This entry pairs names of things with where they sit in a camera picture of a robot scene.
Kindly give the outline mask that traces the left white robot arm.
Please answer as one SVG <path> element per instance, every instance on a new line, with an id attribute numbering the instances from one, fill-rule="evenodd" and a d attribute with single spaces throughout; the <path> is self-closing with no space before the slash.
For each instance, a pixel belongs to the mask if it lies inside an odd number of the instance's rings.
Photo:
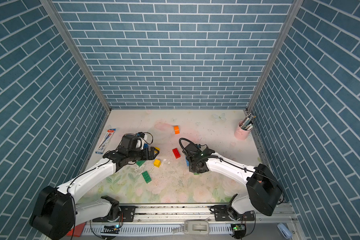
<path id="1" fill-rule="evenodd" d="M 123 213 L 118 200 L 102 196 L 86 204 L 79 204 L 78 201 L 94 186 L 130 162 L 155 160 L 159 153 L 154 147 L 108 151 L 86 172 L 55 188 L 45 187 L 39 193 L 30 217 L 31 227 L 52 240 L 59 240 L 75 226 L 93 219 L 120 222 Z"/>

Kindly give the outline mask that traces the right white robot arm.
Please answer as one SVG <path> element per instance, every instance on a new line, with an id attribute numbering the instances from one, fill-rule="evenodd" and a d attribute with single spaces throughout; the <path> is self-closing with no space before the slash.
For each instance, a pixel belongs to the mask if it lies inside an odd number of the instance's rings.
<path id="1" fill-rule="evenodd" d="M 271 170 L 264 164 L 248 166 L 223 157 L 216 151 L 180 138 L 180 147 L 189 162 L 192 173 L 203 174 L 216 172 L 222 174 L 247 188 L 247 194 L 235 193 L 226 205 L 227 215 L 232 220 L 239 220 L 243 214 L 257 210 L 265 216 L 271 216 L 284 200 L 283 189 Z"/>

